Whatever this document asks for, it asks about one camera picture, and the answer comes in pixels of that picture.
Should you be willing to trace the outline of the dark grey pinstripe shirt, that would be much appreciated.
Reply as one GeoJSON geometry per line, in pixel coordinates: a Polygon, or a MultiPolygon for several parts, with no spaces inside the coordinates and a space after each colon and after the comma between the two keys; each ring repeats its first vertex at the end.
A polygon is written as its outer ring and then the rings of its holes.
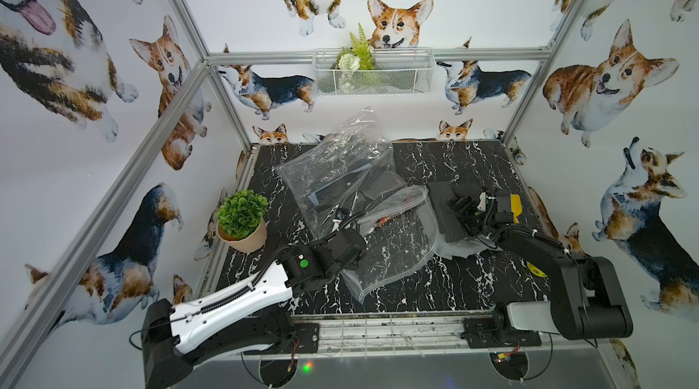
{"type": "Polygon", "coordinates": [[[460,223],[456,219],[455,213],[449,206],[449,201],[457,195],[477,194],[485,192],[484,188],[474,183],[450,183],[449,181],[435,181],[427,183],[428,197],[431,208],[438,221],[440,234],[448,243],[455,243],[461,240],[470,240],[478,236],[467,236],[460,223]]]}

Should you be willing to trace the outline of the clear plastic vacuum bag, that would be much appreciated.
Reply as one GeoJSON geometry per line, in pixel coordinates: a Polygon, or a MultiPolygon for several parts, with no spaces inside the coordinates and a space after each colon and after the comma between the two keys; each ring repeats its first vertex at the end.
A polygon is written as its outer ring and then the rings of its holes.
{"type": "Polygon", "coordinates": [[[365,108],[311,150],[275,169],[314,237],[348,227],[366,240],[368,250],[359,268],[341,272],[359,303],[371,292],[422,269],[435,254],[440,234],[427,188],[410,185],[401,177],[403,188],[384,193],[376,201],[354,195],[339,206],[325,209],[314,208],[305,196],[311,189],[365,164],[386,165],[398,174],[393,152],[375,112],[365,108]]]}

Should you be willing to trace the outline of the black buttoned shirt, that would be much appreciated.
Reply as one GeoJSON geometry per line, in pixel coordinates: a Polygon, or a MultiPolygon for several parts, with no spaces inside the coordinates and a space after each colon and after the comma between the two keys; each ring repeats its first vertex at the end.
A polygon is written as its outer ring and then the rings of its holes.
{"type": "Polygon", "coordinates": [[[384,193],[400,190],[404,186],[403,179],[389,166],[365,164],[318,189],[311,189],[305,200],[314,208],[325,209],[339,206],[354,195],[376,201],[384,193]]]}

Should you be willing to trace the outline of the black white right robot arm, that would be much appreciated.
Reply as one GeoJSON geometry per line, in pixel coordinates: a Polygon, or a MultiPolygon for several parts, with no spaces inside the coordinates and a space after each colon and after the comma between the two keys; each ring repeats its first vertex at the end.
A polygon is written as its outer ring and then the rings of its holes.
{"type": "Polygon", "coordinates": [[[515,254],[545,275],[550,295],[541,302],[499,303],[493,331],[557,334],[567,340],[627,338],[633,320],[613,264],[578,254],[519,221],[520,199],[507,192],[453,194],[442,214],[449,232],[489,249],[515,254]]]}

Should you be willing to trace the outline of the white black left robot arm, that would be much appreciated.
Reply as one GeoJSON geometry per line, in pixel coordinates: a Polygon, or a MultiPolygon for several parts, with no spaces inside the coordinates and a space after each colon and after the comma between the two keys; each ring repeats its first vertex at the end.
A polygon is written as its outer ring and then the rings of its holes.
{"type": "Polygon", "coordinates": [[[145,386],[172,387],[228,352],[285,349],[297,330],[278,305],[320,290],[366,253],[359,231],[337,230],[279,248],[255,275],[214,294],[179,304],[153,303],[138,333],[145,386]]]}

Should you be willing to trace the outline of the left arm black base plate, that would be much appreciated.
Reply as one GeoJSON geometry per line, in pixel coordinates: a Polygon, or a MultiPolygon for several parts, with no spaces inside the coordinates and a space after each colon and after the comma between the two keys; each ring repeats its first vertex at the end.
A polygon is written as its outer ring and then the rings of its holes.
{"type": "Polygon", "coordinates": [[[261,351],[245,352],[245,356],[253,355],[291,355],[316,354],[320,343],[320,325],[318,323],[299,323],[295,325],[296,333],[289,340],[282,340],[276,345],[261,351]]]}

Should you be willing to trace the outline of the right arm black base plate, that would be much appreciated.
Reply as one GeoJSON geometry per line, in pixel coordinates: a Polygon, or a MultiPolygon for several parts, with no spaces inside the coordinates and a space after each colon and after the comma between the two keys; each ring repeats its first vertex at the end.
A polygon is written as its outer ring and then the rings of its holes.
{"type": "Polygon", "coordinates": [[[542,346],[537,332],[516,330],[502,320],[464,318],[461,334],[471,349],[494,349],[542,346]]]}

